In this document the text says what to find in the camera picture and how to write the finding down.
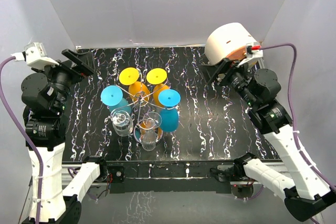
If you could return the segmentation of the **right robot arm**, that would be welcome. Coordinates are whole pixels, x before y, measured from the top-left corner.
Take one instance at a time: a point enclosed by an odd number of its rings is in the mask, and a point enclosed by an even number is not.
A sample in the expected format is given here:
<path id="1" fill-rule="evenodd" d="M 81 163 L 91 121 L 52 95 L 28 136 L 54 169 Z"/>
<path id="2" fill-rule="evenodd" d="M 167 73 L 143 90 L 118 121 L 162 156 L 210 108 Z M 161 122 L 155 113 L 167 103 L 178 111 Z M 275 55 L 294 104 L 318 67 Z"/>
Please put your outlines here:
<path id="1" fill-rule="evenodd" d="M 227 58 L 215 65 L 200 65 L 199 69 L 207 84 L 220 78 L 247 103 L 251 122 L 276 150 L 290 174 L 287 177 L 247 153 L 235 159 L 231 168 L 212 168 L 214 176 L 260 182 L 281 198 L 291 215 L 301 222 L 335 204 L 335 190 L 301 156 L 305 150 L 294 136 L 293 120 L 276 100 L 281 85 L 275 72 L 258 69 L 250 74 L 247 63 Z"/>

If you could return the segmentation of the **yellow wine glass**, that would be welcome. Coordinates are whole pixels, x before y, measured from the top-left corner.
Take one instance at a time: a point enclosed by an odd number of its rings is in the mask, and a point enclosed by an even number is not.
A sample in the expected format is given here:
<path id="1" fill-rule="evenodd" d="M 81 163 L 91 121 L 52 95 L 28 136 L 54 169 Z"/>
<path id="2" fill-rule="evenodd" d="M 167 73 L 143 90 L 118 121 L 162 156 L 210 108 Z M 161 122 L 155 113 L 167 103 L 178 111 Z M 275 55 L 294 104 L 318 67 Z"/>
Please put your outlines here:
<path id="1" fill-rule="evenodd" d="M 169 89 L 169 86 L 165 84 L 167 80 L 167 72 L 162 68 L 152 69 L 148 72 L 146 80 L 149 84 L 154 85 L 152 91 L 154 103 L 162 108 L 163 105 L 159 101 L 159 94 L 162 91 Z"/>
<path id="2" fill-rule="evenodd" d="M 133 102 L 138 99 L 148 102 L 150 91 L 148 87 L 139 81 L 140 73 L 136 68 L 128 67 L 121 71 L 119 81 L 121 84 L 128 86 L 129 97 Z"/>

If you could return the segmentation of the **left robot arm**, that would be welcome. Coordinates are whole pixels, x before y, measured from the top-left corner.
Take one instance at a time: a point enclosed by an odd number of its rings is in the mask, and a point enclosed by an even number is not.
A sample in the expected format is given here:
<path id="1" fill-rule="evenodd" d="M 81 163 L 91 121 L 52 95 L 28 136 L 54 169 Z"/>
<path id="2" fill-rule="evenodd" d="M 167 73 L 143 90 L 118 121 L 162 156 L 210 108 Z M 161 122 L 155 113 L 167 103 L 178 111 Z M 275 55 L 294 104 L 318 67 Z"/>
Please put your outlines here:
<path id="1" fill-rule="evenodd" d="M 24 223 L 78 223 L 85 194 L 95 180 L 104 181 L 109 173 L 102 157 L 88 156 L 68 186 L 62 186 L 70 89 L 95 73 L 91 52 L 65 49 L 62 55 L 66 61 L 34 69 L 21 84 L 25 132 L 34 144 L 27 144 L 33 169 L 33 198 Z"/>

